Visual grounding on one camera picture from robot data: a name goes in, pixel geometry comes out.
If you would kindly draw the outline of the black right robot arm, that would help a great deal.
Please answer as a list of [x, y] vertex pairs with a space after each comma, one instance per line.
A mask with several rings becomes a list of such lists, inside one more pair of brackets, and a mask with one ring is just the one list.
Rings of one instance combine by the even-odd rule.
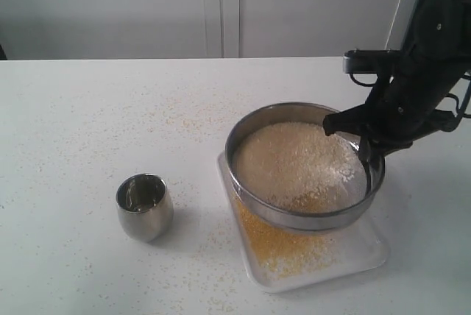
[[470, 0], [419, 0], [399, 50], [350, 50], [343, 71], [351, 79], [374, 74], [365, 102], [327, 115], [326, 135], [345, 132], [360, 138], [358, 157], [365, 169], [366, 195], [378, 191], [385, 157], [408, 149], [435, 132], [452, 132], [466, 112], [463, 99], [451, 92], [460, 79], [470, 79]]

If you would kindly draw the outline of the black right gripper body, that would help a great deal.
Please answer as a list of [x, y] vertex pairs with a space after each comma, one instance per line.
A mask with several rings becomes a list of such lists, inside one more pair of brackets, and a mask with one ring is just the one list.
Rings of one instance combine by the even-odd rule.
[[378, 77], [374, 83], [361, 83], [371, 88], [361, 105], [360, 155], [387, 155], [411, 147], [414, 141], [435, 132], [452, 132], [458, 126], [458, 111], [439, 110], [451, 93], [458, 77], [451, 75]]

